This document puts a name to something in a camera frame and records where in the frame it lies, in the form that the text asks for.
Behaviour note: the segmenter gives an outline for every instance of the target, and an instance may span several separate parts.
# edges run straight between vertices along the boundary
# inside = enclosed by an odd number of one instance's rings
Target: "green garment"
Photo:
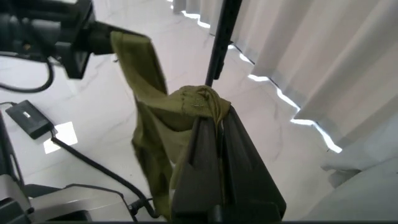
[[[136,99],[137,127],[132,139],[136,157],[155,209],[170,220],[169,190],[175,189],[178,181],[194,120],[212,117],[218,124],[230,102],[208,86],[184,86],[168,95],[148,37],[112,32],[111,43]],[[174,170],[170,161],[176,164]]]

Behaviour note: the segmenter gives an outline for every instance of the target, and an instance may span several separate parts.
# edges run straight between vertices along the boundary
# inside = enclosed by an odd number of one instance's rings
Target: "white tile floor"
[[[142,32],[152,38],[170,91],[205,82],[213,37],[196,21],[175,15],[166,0],[95,0],[97,19]],[[0,90],[0,101],[30,100],[55,124],[71,121],[78,143],[88,157],[118,173],[146,195],[146,180],[130,145],[136,112],[132,91],[113,56],[92,57],[84,79],[68,80],[56,68],[54,84],[38,94]],[[38,86],[44,82],[44,65],[2,58],[0,82]],[[269,172],[287,202],[285,220],[297,220],[332,190],[329,173],[320,164],[330,156],[320,135],[311,127],[290,122],[295,109],[282,101],[269,82],[249,79],[250,63],[229,50],[223,73],[214,89],[232,102]],[[62,149],[46,154],[49,135],[31,140],[7,115],[11,137],[27,183],[64,187],[99,185],[121,191],[127,202],[136,196],[113,180],[76,160]],[[150,220],[142,209],[138,218]]]

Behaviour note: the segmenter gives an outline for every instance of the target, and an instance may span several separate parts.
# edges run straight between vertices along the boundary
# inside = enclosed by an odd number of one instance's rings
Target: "olive green fabric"
[[[111,44],[136,99],[137,127],[132,145],[155,209],[169,220],[169,190],[175,189],[178,181],[195,118],[211,117],[218,124],[230,102],[208,86],[184,86],[168,95],[148,37],[112,32]],[[170,161],[176,164],[174,170]]]

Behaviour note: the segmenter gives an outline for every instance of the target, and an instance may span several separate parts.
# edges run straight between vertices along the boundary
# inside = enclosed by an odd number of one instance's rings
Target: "marble floor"
[[[97,19],[142,32],[152,38],[169,91],[205,82],[213,37],[196,20],[175,15],[166,0],[95,0]],[[147,196],[147,182],[130,145],[136,125],[132,91],[114,56],[92,57],[82,80],[69,80],[55,68],[54,84],[36,94],[0,90],[0,102],[30,100],[55,124],[73,126],[73,146],[118,173]],[[248,78],[252,65],[230,49],[214,89],[232,102],[286,202],[285,220],[297,220],[333,188],[330,173],[320,164],[328,157],[322,137],[311,127],[290,122],[295,108],[277,96],[270,82]],[[39,86],[46,79],[44,65],[0,58],[0,82]],[[110,178],[78,161],[62,149],[45,149],[50,135],[33,141],[4,114],[25,181],[54,187],[90,184],[122,192],[127,202],[136,196]],[[139,220],[150,220],[144,209]]]

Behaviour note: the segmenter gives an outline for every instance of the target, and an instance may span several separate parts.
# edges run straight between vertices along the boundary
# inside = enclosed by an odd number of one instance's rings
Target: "curtain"
[[[174,0],[215,34],[222,0]],[[316,121],[347,147],[398,110],[398,1],[244,0],[231,40],[299,105],[294,119]]]

